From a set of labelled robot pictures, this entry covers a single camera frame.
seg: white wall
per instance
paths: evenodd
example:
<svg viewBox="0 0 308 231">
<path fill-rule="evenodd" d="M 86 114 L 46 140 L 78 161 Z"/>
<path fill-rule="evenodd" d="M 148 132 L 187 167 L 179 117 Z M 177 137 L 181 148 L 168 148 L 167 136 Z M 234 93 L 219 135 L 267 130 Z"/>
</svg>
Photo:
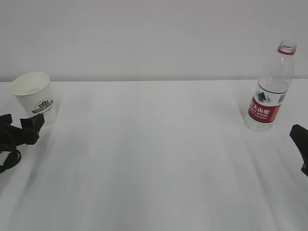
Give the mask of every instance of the white wall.
<svg viewBox="0 0 308 231">
<path fill-rule="evenodd" d="M 1 0 L 0 80 L 254 78 L 279 42 L 308 77 L 307 0 Z"/>
</svg>

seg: table surface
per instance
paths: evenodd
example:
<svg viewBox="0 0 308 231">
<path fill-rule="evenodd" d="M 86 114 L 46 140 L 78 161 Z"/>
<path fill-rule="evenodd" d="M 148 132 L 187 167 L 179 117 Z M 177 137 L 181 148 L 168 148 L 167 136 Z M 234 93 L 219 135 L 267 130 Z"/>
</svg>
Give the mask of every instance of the table surface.
<svg viewBox="0 0 308 231">
<path fill-rule="evenodd" d="M 0 175 L 2 231 L 306 231 L 308 128 L 294 80 L 273 128 L 243 122 L 255 80 L 53 82 L 57 121 Z M 0 115 L 27 117 L 0 83 Z"/>
</svg>

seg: cup logo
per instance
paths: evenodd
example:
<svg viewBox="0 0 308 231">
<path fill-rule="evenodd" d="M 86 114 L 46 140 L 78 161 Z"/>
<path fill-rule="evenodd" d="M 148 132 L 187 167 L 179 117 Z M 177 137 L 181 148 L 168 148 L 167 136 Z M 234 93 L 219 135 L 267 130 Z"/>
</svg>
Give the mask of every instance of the cup logo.
<svg viewBox="0 0 308 231">
<path fill-rule="evenodd" d="M 35 105 L 35 110 L 33 110 L 32 113 L 46 114 L 52 109 L 52 107 L 53 107 L 53 99 L 45 98 L 45 99 L 40 100 Z"/>
</svg>

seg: green logo on label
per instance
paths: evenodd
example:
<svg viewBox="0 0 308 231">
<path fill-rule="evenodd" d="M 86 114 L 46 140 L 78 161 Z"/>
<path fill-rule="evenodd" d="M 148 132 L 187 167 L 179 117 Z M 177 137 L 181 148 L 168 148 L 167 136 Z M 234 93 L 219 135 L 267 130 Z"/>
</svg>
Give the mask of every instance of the green logo on label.
<svg viewBox="0 0 308 231">
<path fill-rule="evenodd" d="M 49 100 L 43 100 L 40 101 L 39 104 L 37 104 L 38 108 L 35 109 L 34 111 L 32 111 L 32 113 L 36 114 L 39 112 L 42 112 L 44 110 L 46 110 L 47 108 L 51 107 L 53 104 L 53 100 L 49 101 Z"/>
<path fill-rule="evenodd" d="M 256 97 L 261 103 L 271 102 L 270 97 L 268 95 L 265 95 L 264 92 L 256 92 Z"/>
</svg>

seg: black cable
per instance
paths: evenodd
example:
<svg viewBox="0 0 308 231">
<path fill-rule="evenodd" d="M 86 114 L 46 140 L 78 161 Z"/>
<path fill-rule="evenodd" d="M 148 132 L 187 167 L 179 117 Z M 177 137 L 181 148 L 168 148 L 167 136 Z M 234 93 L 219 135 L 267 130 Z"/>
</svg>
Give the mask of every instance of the black cable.
<svg viewBox="0 0 308 231">
<path fill-rule="evenodd" d="M 0 122 L 0 130 L 9 138 L 11 147 L 9 147 L 9 155 L 6 157 L 3 165 L 0 165 L 0 174 L 15 165 L 17 165 L 21 160 L 21 154 L 20 151 L 17 150 L 16 142 L 13 139 L 13 137 L 10 135 L 10 133 L 3 127 L 3 125 Z"/>
</svg>

